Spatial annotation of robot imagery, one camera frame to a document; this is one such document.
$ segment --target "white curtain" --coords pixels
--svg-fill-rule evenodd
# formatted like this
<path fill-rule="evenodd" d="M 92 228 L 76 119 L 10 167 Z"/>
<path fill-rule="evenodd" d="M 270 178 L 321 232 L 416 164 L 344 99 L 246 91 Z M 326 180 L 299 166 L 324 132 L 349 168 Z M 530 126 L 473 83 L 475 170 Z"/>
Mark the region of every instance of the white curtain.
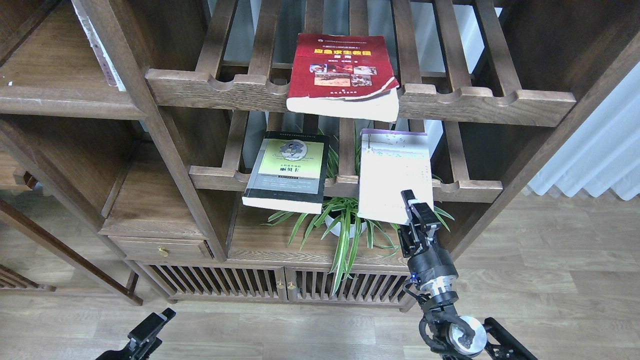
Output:
<path fill-rule="evenodd" d="M 552 186 L 572 197 L 611 189 L 623 200 L 640 193 L 640 65 L 607 96 L 531 180 L 544 195 Z"/>

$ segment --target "wooden cabinet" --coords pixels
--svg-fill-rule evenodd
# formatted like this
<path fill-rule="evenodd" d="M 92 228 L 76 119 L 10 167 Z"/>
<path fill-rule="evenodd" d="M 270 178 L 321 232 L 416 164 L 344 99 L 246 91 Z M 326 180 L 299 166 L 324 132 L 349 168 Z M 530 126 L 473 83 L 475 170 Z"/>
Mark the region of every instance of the wooden cabinet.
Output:
<path fill-rule="evenodd" d="M 284 268 L 253 266 L 149 265 L 170 299 L 243 300 L 278 302 L 287 300 Z"/>
<path fill-rule="evenodd" d="M 0 32 L 0 143 L 159 293 L 410 306 L 397 291 L 406 276 L 398 254 L 361 249 L 354 279 L 329 297 L 335 244 L 288 247 L 293 222 L 262 227 L 268 211 L 239 205 L 249 111 L 268 112 L 272 130 L 286 111 L 291 64 L 273 62 L 281 1 L 262 1 L 244 63 L 224 59 L 236 0 L 218 0 L 211 19 L 207 1 L 72 2 L 126 91 L 106 83 L 70 1 L 5 2 L 15 16 Z M 420 72 L 410 0 L 389 1 L 395 36 L 386 40 L 398 50 L 400 116 L 413 131 L 424 130 L 421 119 L 444 120 L 433 191 L 456 218 L 441 233 L 456 258 L 640 60 L 640 3 L 427 2 L 445 72 Z M 303 31 L 322 31 L 324 2 L 305 4 Z M 483 36 L 471 74 L 454 5 L 473 7 Z M 349 32 L 366 35 L 367 1 L 348 6 Z M 326 194 L 357 196 L 355 125 L 335 121 L 340 169 Z M 304 131 L 317 125 L 304 116 Z"/>

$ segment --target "drawer knob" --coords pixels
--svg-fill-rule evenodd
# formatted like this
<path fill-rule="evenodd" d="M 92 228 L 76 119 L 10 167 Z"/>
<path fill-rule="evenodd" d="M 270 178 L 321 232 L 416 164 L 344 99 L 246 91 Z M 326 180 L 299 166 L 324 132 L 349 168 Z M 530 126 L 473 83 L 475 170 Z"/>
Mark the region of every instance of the drawer knob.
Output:
<path fill-rule="evenodd" d="M 167 256 L 169 256 L 169 252 L 162 246 L 158 246 L 158 255 L 166 258 Z"/>

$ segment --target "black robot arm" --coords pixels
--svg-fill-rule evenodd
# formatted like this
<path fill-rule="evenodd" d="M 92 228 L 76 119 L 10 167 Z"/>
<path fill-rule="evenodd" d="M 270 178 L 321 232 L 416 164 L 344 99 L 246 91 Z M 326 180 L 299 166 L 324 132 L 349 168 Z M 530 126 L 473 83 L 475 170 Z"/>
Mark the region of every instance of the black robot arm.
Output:
<path fill-rule="evenodd" d="M 404 291 L 413 296 L 422 309 L 420 336 L 431 351 L 445 360 L 470 360 L 485 350 L 496 359 L 537 360 L 520 342 L 493 318 L 484 324 L 471 316 L 458 316 L 454 302 L 458 294 L 453 283 L 458 271 L 449 251 L 438 244 L 442 225 L 428 204 L 418 202 L 411 190 L 401 192 L 409 224 L 398 229 L 403 256 L 411 277 Z M 427 327 L 433 337 L 427 333 Z M 491 334 L 499 344 L 487 340 Z"/>

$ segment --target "potted plant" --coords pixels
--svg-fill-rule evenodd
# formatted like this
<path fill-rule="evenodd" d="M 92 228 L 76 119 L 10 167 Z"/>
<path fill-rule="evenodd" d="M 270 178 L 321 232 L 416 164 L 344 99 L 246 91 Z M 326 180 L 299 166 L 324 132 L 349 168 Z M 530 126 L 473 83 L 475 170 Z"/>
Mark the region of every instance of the potted plant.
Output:
<path fill-rule="evenodd" d="M 327 166 L 326 177 L 332 179 L 337 176 L 338 169 L 338 154 L 331 147 L 329 148 L 329 160 Z M 355 151 L 355 174 L 360 175 L 360 147 L 356 146 Z M 434 212 L 443 226 L 449 230 L 449 226 L 444 221 L 444 218 L 453 217 L 446 211 L 434 207 Z M 278 211 L 271 215 L 267 222 L 263 225 L 275 226 L 281 224 L 288 218 L 291 218 L 296 213 L 291 211 Z M 310 214 L 302 213 L 298 215 L 298 219 L 291 230 L 291 236 L 289 237 L 288 245 L 291 245 L 293 239 L 295 239 L 298 231 L 303 227 L 305 219 Z M 358 252 L 358 245 L 360 243 L 361 234 L 366 231 L 367 247 L 372 249 L 374 246 L 381 249 L 392 250 L 387 256 L 393 256 L 399 245 L 396 245 L 391 237 L 383 230 L 383 224 L 379 221 L 370 220 L 366 218 L 360 218 L 358 216 L 358 199 L 353 197 L 325 197 L 322 207 L 322 213 L 316 214 L 311 218 L 311 221 L 304 228 L 304 235 L 300 243 L 300 250 L 307 242 L 309 234 L 323 224 L 326 224 L 326 230 L 324 231 L 321 239 L 324 239 L 329 233 L 333 233 L 338 237 L 338 242 L 335 248 L 335 255 L 333 257 L 333 265 L 330 272 L 334 273 L 332 294 L 340 287 L 340 282 L 349 277 L 351 267 L 356 258 Z M 389 226 L 396 232 L 398 230 L 397 224 L 389 223 Z M 384 239 L 384 244 L 380 244 L 376 239 L 376 233 L 381 234 Z"/>

